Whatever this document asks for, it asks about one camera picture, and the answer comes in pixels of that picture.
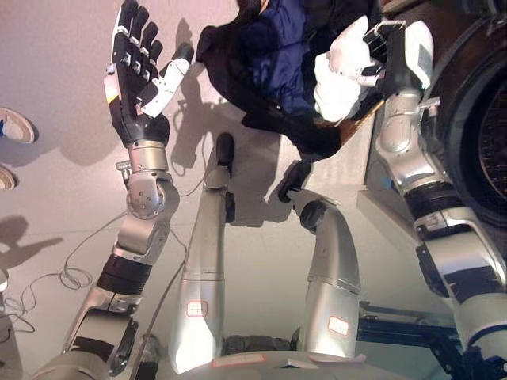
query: robot finger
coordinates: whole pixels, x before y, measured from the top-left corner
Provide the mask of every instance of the robot finger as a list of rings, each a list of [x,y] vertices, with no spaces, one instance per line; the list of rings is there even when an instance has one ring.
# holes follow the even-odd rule
[[[123,62],[130,66],[132,62],[132,46],[128,35],[130,32],[132,18],[138,9],[136,0],[125,0],[122,4],[115,27],[112,31],[111,62]]]
[[[150,14],[143,6],[140,6],[135,12],[134,20],[132,21],[132,27],[130,29],[130,41],[136,46],[139,46],[143,26],[148,21],[149,16]]]
[[[141,52],[147,57],[150,55],[150,51],[148,49],[151,48],[151,43],[157,36],[158,27],[152,21],[148,24],[148,26],[144,29],[143,39],[141,40]]]

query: black fabric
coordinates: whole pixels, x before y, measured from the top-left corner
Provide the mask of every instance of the black fabric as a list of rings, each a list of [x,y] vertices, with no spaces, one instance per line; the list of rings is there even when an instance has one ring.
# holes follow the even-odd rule
[[[306,4],[311,2],[312,0],[303,1]],[[314,119],[318,117],[317,112],[309,111],[306,115],[290,116],[278,104],[263,98],[255,90],[251,74],[238,54],[238,31],[242,26],[258,19],[261,2],[260,0],[242,0],[238,4],[240,8],[238,16],[231,23],[218,28],[208,26],[203,30],[197,46],[196,61],[206,66],[210,82],[215,89],[233,105],[246,112],[242,120],[243,125],[286,135],[298,148],[301,157],[310,162],[332,156],[341,147],[338,128],[315,125]],[[325,6],[323,9],[307,7],[309,18],[305,33],[308,35],[311,47],[311,52],[308,54],[312,54],[313,59],[310,55],[305,56],[308,63],[305,66],[305,59],[303,59],[302,71],[305,77],[305,99],[310,105],[314,104],[314,85],[313,88],[311,83],[308,85],[307,79],[314,79],[314,57],[317,53],[329,51],[336,36],[362,14],[371,17],[371,25],[380,20],[376,0],[356,2],[334,0],[332,4],[332,8],[329,8],[326,14],[322,13]]]

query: white sneaker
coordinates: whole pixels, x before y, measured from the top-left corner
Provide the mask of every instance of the white sneaker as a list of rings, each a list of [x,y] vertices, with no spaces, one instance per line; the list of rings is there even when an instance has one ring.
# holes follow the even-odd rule
[[[16,179],[14,178],[14,175],[3,166],[0,166],[0,191],[10,190],[15,187]]]
[[[0,107],[0,136],[2,135],[19,143],[30,144],[35,141],[35,130],[23,115]]]

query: white wire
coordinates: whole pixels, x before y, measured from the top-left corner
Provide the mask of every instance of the white wire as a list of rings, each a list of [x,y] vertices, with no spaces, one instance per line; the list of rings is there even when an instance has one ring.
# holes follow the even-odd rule
[[[35,296],[35,291],[33,286],[41,281],[42,279],[46,279],[49,277],[58,277],[59,281],[61,282],[64,287],[67,289],[70,289],[72,291],[77,291],[79,289],[88,287],[93,282],[93,277],[91,274],[89,274],[87,271],[81,269],[81,268],[75,268],[75,267],[69,267],[69,261],[72,258],[74,254],[91,238],[93,238],[95,235],[99,234],[101,231],[103,231],[105,228],[110,226],[112,223],[114,223],[116,220],[123,218],[127,214],[126,211],[122,212],[121,214],[117,215],[113,219],[111,219],[109,222],[104,224],[101,228],[96,230],[95,232],[91,233],[87,237],[85,237],[77,246],[72,250],[72,252],[67,256],[65,259],[65,262],[63,263],[63,269],[60,272],[53,272],[53,273],[46,273],[45,275],[41,275],[34,279],[31,283],[29,283],[25,289],[21,292],[21,299],[18,301],[15,298],[12,297],[6,297],[3,302],[3,310],[5,312],[6,308],[12,309],[15,311],[15,313],[4,313],[3,315],[0,315],[0,319],[3,318],[9,318],[14,317],[14,320],[11,321],[11,324],[14,325],[18,321],[22,321],[25,323],[30,330],[26,329],[12,329],[10,327],[1,330],[7,332],[7,338],[0,341],[0,344],[7,342],[12,332],[18,332],[18,333],[34,333],[36,331],[36,328],[34,325],[32,325],[30,322],[28,322],[24,316],[28,314],[30,311],[34,310],[37,306],[37,299]],[[77,274],[84,276],[84,280],[80,279]],[[28,304],[28,300],[26,297],[29,296],[31,298],[30,304]]]
[[[153,326],[154,326],[155,322],[157,321],[158,313],[160,312],[162,305],[164,304],[164,301],[166,300],[166,297],[167,297],[167,294],[169,293],[170,288],[173,286],[174,280],[176,280],[177,276],[180,274],[181,270],[183,269],[183,266],[185,265],[186,257],[189,253],[189,249],[187,248],[187,246],[180,240],[180,238],[176,235],[176,233],[174,232],[174,230],[172,228],[170,229],[170,233],[174,236],[176,241],[181,246],[183,246],[183,248],[185,249],[185,258],[181,261],[180,266],[178,267],[178,269],[176,270],[176,272],[173,275],[173,278],[167,284],[167,287],[164,290],[164,293],[162,294],[160,301],[158,302],[157,308],[155,309],[155,312],[153,313],[153,317],[150,320],[150,324],[148,325],[146,332],[144,332],[143,342],[141,343],[141,346],[139,348],[139,353],[138,353],[137,357],[135,358],[134,365],[132,366],[132,372],[130,374],[129,380],[135,380],[135,378],[137,376],[137,371],[139,370],[139,365],[141,364],[141,360],[143,359],[144,348],[146,347],[146,345],[148,343],[148,339],[150,338],[151,330],[153,330]]]

